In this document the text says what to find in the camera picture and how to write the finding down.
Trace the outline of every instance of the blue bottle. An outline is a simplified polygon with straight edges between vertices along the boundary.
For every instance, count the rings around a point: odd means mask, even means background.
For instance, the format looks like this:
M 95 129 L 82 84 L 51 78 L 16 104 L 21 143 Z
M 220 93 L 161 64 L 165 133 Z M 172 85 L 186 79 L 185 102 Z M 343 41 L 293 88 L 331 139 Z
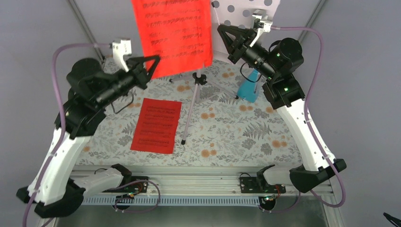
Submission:
M 249 74 L 248 79 L 256 81 L 259 75 L 260 73 L 257 70 L 253 70 L 251 74 Z M 259 85 L 259 81 L 256 83 L 252 83 L 248 80 L 245 80 L 239 87 L 237 95 L 248 102 L 254 103 L 258 98 L 260 89 L 261 86 Z

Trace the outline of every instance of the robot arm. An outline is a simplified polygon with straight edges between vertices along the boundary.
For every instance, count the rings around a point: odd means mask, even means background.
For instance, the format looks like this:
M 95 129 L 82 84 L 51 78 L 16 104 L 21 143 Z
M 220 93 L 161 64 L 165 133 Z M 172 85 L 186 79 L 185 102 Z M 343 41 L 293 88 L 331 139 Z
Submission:
M 339 172 L 346 168 L 346 164 L 343 159 L 336 159 L 330 152 L 310 116 L 312 127 L 327 157 L 322 156 L 307 127 L 303 111 L 305 95 L 292 74 L 304 62 L 301 45 L 295 39 L 285 38 L 276 41 L 272 51 L 267 51 L 256 41 L 265 30 L 270 31 L 271 22 L 258 11 L 253 16 L 256 18 L 253 29 L 219 25 L 218 32 L 232 63 L 243 59 L 266 78 L 266 83 L 262 86 L 263 93 L 289 127 L 303 161 L 298 167 L 273 165 L 265 168 L 262 177 L 265 181 L 262 184 L 291 184 L 305 193 L 334 176 L 327 159 Z
M 42 218 L 68 216 L 78 209 L 85 198 L 129 183 L 131 172 L 119 164 L 96 175 L 70 179 L 79 153 L 106 117 L 105 108 L 117 98 L 127 96 L 135 86 L 146 89 L 160 62 L 159 56 L 129 58 L 125 61 L 123 57 L 131 54 L 130 40 L 113 42 L 111 47 L 114 61 L 121 70 L 114 74 L 104 73 L 97 60 L 88 58 L 76 62 L 67 75 L 71 89 L 68 101 L 64 104 L 65 112 L 62 113 L 66 117 L 64 140 L 57 152 L 51 154 L 61 134 L 58 115 L 49 152 L 39 171 L 48 157 L 53 156 L 35 196 L 35 212 Z M 154 61 L 148 70 L 144 68 L 147 61 Z M 28 187 L 18 190 L 17 197 L 23 202 L 28 202 L 35 192 L 39 173 Z

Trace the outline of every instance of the red cloth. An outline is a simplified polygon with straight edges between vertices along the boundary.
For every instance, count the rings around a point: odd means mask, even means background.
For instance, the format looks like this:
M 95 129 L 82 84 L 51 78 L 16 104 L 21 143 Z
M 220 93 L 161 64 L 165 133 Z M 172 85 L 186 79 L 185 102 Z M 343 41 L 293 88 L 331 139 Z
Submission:
M 145 56 L 160 55 L 153 79 L 212 64 L 210 2 L 131 0 Z
M 172 154 L 181 102 L 144 98 L 131 150 Z

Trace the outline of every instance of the floral tablecloth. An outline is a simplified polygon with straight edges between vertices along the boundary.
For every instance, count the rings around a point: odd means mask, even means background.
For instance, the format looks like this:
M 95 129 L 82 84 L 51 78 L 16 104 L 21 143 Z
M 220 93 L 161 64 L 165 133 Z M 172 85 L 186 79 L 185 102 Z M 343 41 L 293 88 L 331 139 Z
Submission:
M 118 68 L 107 59 L 105 72 Z M 250 69 L 244 69 L 249 75 Z M 192 72 L 177 76 L 191 75 Z M 236 92 L 243 78 L 239 68 L 214 61 L 202 70 L 208 78 L 222 87 Z M 194 81 L 181 80 L 170 83 L 172 77 L 152 80 L 146 90 L 134 88 L 134 103 L 119 114 L 106 109 L 107 117 L 95 135 L 83 148 L 78 165 L 130 166 L 267 166 L 273 163 L 299 164 L 301 157 L 294 139 L 283 119 L 272 109 L 260 91 L 255 103 L 235 100 L 221 93 L 218 88 L 205 85 L 201 99 L 195 104 L 186 144 L 181 145 L 188 110 L 193 95 Z M 130 150 L 135 126 L 143 98 L 175 100 L 182 102 L 181 116 L 171 155 Z M 131 97 L 114 103 L 123 107 Z

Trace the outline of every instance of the tripod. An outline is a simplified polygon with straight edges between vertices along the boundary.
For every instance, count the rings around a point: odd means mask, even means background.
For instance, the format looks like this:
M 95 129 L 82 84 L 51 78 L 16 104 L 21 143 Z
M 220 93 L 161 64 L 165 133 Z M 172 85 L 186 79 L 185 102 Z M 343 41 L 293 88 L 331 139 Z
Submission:
M 233 97 L 233 98 L 235 98 L 235 99 L 238 99 L 238 98 L 239 98 L 239 97 L 238 97 L 236 94 L 234 94 L 233 92 L 228 91 L 227 89 L 223 88 L 222 86 L 216 84 L 215 82 L 213 82 L 213 81 L 211 81 L 211 80 L 208 80 L 208 78 L 206 77 L 205 74 L 201 74 L 201 70 L 197 70 L 196 72 L 194 72 L 194 73 L 192 74 L 192 76 L 189 75 L 189 76 L 185 76 L 185 77 L 174 78 L 174 79 L 170 79 L 169 81 L 170 81 L 171 83 L 174 83 L 175 81 L 179 81 L 179 80 L 191 79 L 191 77 L 192 77 L 193 79 L 195 79 L 195 89 L 194 89 L 194 91 L 193 91 L 191 106 L 190 106 L 190 109 L 189 109 L 189 112 L 188 112 L 188 119 L 187 119 L 187 123 L 186 123 L 186 125 L 185 125 L 183 140 L 181 141 L 181 144 L 182 144 L 182 145 L 185 144 L 185 140 L 186 140 L 186 137 L 187 137 L 187 134 L 188 134 L 188 127 L 189 127 L 189 123 L 190 123 L 190 121 L 191 121 L 191 115 L 192 115 L 192 111 L 193 111 L 193 105 L 194 105 L 195 103 L 199 103 L 199 101 L 201 100 L 201 98 L 200 98 L 200 96 L 201 96 L 201 91 L 200 91 L 201 86 L 203 86 L 203 85 L 209 83 L 209 84 L 211 84 L 212 86 L 217 87 L 218 89 L 220 89 L 221 91 L 223 91 L 223 92 L 226 93 L 227 95 L 229 95 L 229 96 L 231 96 L 231 97 Z

